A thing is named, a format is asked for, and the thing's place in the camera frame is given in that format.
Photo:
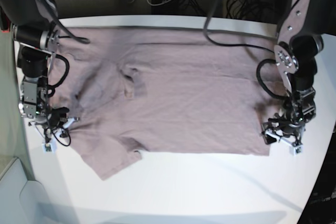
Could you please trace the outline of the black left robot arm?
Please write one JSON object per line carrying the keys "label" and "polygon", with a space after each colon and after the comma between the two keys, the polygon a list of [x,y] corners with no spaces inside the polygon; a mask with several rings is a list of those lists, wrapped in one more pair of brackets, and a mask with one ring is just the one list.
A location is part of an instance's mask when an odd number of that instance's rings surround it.
{"label": "black left robot arm", "polygon": [[[327,33],[335,16],[335,0],[289,0],[277,26],[274,59],[262,60],[256,69],[259,85],[272,98],[281,100],[282,113],[262,123],[267,145],[285,142],[301,152],[306,124],[316,116],[313,88],[318,68],[315,56],[324,48],[322,35]],[[265,64],[277,66],[286,95],[270,91],[261,78]]]}

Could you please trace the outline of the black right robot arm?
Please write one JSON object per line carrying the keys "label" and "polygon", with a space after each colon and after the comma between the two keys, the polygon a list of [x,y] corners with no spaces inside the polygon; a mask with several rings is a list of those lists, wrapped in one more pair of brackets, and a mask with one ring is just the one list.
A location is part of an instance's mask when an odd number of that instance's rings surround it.
{"label": "black right robot arm", "polygon": [[67,107],[49,104],[70,70],[69,61],[57,53],[59,40],[90,41],[75,36],[60,22],[54,0],[1,0],[1,30],[10,30],[13,41],[20,44],[17,66],[24,75],[18,104],[21,116],[41,135],[44,151],[54,152],[60,138],[71,142],[69,127],[79,120],[68,117]]}

